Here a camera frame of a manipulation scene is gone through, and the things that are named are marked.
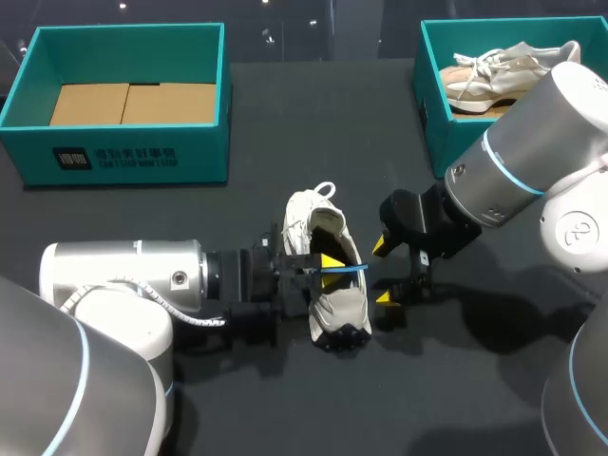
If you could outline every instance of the dark gray table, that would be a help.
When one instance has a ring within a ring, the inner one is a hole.
[[[333,181],[369,283],[407,271],[384,260],[378,204],[432,182],[411,61],[234,65],[230,179],[225,187],[24,191],[0,153],[0,274],[37,289],[55,241],[197,238],[249,246],[282,219],[293,191]],[[444,298],[408,310],[408,327],[374,328],[362,351],[325,353],[305,321],[276,349],[176,356],[177,455],[539,454],[542,386],[580,324],[572,306],[599,300],[602,277],[578,284],[551,265],[541,206],[435,265]],[[514,245],[522,245],[516,250]],[[380,292],[369,291],[370,302]],[[372,316],[382,310],[370,305]]]

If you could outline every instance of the cardboard box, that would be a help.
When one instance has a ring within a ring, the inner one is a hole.
[[[27,185],[224,182],[230,98],[223,24],[38,28],[0,140]]]
[[[118,125],[129,84],[63,85],[51,125]]]
[[[132,85],[122,123],[209,124],[215,108],[215,84]]]
[[[506,110],[503,106],[476,117],[452,113],[439,71],[454,65],[454,52],[476,57],[521,41],[535,48],[553,48],[570,40],[580,43],[582,63],[608,80],[608,25],[601,16],[422,22],[413,89],[435,177],[442,178]]]

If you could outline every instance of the dark background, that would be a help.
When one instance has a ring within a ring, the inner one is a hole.
[[[0,39],[21,59],[36,26],[221,21],[232,62],[326,62],[413,57],[423,19],[583,14],[608,1],[1,0]]]
[[[405,249],[382,260],[371,249],[379,203],[396,188],[433,183],[412,61],[398,59],[412,56],[419,21],[608,11],[599,0],[124,2],[4,0],[0,37],[20,58],[35,25],[225,21],[235,62],[230,178],[220,187],[26,191],[0,148],[0,274],[33,291],[51,242],[197,238],[210,250],[246,247],[282,219],[294,191],[321,181],[337,186],[332,201],[370,263],[369,284],[404,275]],[[406,328],[389,331],[370,305],[374,333],[362,351],[314,348],[305,320],[285,322],[275,349],[181,350],[167,453],[549,456],[542,387],[602,300],[606,277],[575,280],[552,264],[541,209],[539,201],[438,261],[440,293],[408,309]],[[369,289],[370,303],[381,293]]]

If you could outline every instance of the teal box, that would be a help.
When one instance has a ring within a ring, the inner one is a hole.
[[[63,84],[100,83],[215,84],[215,119],[49,126]],[[26,185],[224,182],[230,98],[223,24],[41,27],[0,114],[0,140]]]
[[[495,122],[452,115],[439,71],[455,65],[454,52],[477,57],[521,41],[534,48],[555,48],[576,40],[581,62],[608,80],[608,26],[601,16],[432,20],[423,21],[421,29],[413,89],[437,178]]]

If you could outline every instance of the shoe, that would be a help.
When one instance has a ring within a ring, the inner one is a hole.
[[[580,45],[538,49],[524,42],[509,49],[492,49],[473,58],[454,54],[457,66],[440,71],[447,102],[466,112],[483,114],[502,100],[519,100],[555,65],[580,63]]]
[[[323,195],[325,187],[329,192]],[[314,190],[292,195],[283,222],[287,255],[325,254],[347,266],[361,264],[344,214],[330,202],[334,193],[333,183],[322,182]],[[343,274],[322,290],[311,288],[310,298],[309,323],[316,346],[340,351],[364,345],[370,339],[363,271]]]

